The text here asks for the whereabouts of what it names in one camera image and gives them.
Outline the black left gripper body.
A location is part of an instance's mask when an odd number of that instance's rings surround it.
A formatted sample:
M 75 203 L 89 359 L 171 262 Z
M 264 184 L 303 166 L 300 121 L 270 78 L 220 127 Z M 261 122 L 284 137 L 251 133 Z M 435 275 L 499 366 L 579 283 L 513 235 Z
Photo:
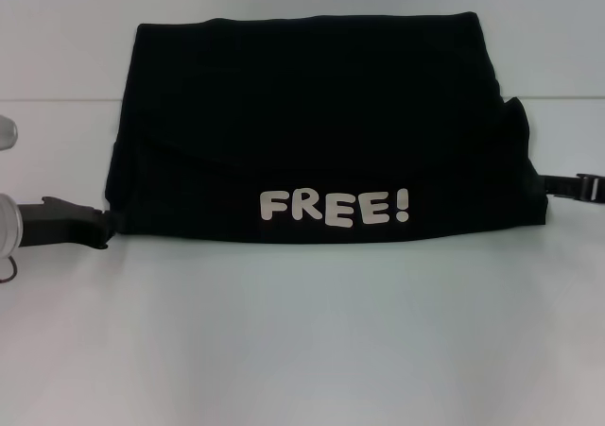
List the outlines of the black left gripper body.
M 18 206 L 23 222 L 20 247 L 77 244 L 103 248 L 103 212 L 51 196 Z

